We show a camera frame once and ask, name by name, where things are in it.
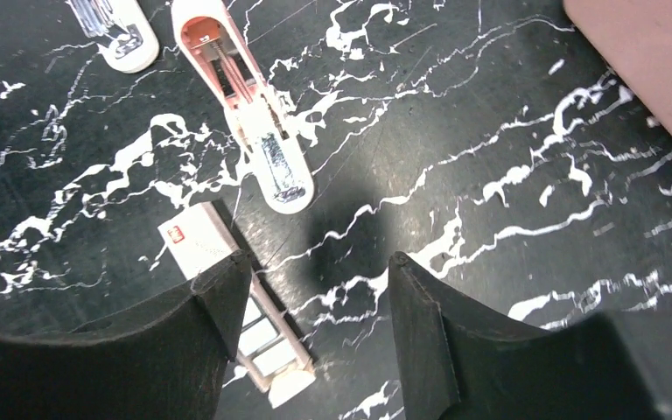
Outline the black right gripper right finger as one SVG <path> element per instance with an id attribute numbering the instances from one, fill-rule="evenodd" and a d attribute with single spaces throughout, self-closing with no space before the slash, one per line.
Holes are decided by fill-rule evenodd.
<path id="1" fill-rule="evenodd" d="M 403 252 L 388 294 L 409 419 L 672 419 L 672 311 L 602 311 L 547 331 Z"/>

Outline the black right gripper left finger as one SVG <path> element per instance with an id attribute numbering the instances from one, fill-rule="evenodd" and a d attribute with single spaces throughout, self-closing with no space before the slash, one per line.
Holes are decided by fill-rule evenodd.
<path id="1" fill-rule="evenodd" d="M 247 263 L 71 332 L 0 333 L 0 419 L 213 418 L 233 359 L 203 299 L 230 298 Z"/>

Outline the white staples box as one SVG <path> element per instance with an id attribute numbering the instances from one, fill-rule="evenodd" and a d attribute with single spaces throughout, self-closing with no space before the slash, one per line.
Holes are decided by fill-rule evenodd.
<path id="1" fill-rule="evenodd" d="M 190 206 L 157 231 L 185 279 L 201 286 L 242 250 L 213 204 Z M 229 356 L 278 408 L 315 382 L 312 357 L 247 263 L 231 297 L 203 299 Z"/>

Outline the pink white small stapler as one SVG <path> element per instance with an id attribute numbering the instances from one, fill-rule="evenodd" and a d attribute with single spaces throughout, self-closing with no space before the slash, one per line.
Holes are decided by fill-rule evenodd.
<path id="1" fill-rule="evenodd" d="M 307 208 L 315 184 L 287 113 L 264 79 L 222 1 L 175 1 L 174 37 L 222 106 L 267 204 L 280 214 Z"/>

